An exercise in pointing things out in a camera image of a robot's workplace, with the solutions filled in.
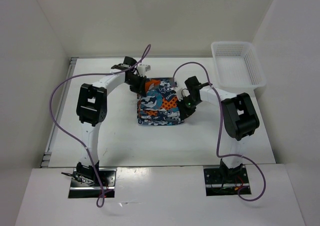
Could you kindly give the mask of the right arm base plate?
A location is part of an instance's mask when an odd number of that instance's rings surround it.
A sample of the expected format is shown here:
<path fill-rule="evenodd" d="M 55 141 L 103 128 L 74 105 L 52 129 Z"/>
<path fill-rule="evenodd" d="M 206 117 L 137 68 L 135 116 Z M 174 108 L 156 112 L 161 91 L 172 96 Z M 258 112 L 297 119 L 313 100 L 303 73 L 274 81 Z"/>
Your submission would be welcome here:
<path fill-rule="evenodd" d="M 219 166 L 203 168 L 206 196 L 251 195 L 247 169 L 244 166 L 236 175 L 223 176 Z"/>

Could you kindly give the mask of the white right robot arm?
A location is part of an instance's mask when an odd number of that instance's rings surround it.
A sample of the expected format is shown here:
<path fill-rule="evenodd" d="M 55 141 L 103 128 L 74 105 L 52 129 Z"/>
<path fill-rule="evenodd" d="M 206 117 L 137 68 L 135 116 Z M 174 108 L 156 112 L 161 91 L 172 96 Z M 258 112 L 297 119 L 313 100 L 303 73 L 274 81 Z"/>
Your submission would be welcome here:
<path fill-rule="evenodd" d="M 259 128 L 260 121 L 247 93 L 234 94 L 221 89 L 214 89 L 210 84 L 200 83 L 196 76 L 185 81 L 189 95 L 180 92 L 181 98 L 177 106 L 181 120 L 189 118 L 201 102 L 208 102 L 220 108 L 222 115 L 218 142 L 226 132 L 229 136 L 230 153 L 226 156 L 219 154 L 220 146 L 216 147 L 217 157 L 220 158 L 219 176 L 224 182 L 231 182 L 240 173 L 243 166 L 245 144 Z"/>

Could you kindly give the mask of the colourful patterned shorts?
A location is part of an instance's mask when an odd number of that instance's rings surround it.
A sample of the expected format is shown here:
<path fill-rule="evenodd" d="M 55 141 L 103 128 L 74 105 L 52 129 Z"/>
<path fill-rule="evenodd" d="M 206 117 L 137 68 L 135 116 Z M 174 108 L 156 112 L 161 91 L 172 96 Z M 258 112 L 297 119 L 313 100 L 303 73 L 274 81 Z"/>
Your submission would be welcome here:
<path fill-rule="evenodd" d="M 178 108 L 175 78 L 147 78 L 145 96 L 137 96 L 137 123 L 144 126 L 174 126 L 184 123 Z"/>

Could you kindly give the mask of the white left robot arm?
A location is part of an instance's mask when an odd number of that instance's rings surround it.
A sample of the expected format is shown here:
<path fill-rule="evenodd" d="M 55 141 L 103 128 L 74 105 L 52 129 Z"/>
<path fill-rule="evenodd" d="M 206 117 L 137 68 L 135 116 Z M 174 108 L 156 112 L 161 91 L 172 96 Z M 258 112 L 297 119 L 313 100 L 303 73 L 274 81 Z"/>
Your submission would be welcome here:
<path fill-rule="evenodd" d="M 76 166 L 76 174 L 90 186 L 100 179 L 98 139 L 102 122 L 107 116 L 108 95 L 119 85 L 128 84 L 129 89 L 139 95 L 146 95 L 146 72 L 149 65 L 138 64 L 131 57 L 125 57 L 123 63 L 111 67 L 110 72 L 93 84 L 82 84 L 76 107 L 81 122 L 81 141 L 86 154 L 82 155 Z"/>

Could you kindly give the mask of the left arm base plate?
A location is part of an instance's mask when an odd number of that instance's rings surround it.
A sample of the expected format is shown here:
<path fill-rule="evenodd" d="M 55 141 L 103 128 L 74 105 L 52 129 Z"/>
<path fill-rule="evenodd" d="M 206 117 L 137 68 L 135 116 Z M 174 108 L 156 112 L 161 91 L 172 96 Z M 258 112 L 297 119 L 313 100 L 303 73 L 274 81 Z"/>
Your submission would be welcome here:
<path fill-rule="evenodd" d="M 99 176 L 105 192 L 104 198 L 115 197 L 116 173 L 116 168 L 99 169 Z M 98 198 L 102 195 L 97 179 L 91 180 L 77 175 L 76 169 L 72 173 L 63 174 L 71 177 L 68 198 Z"/>

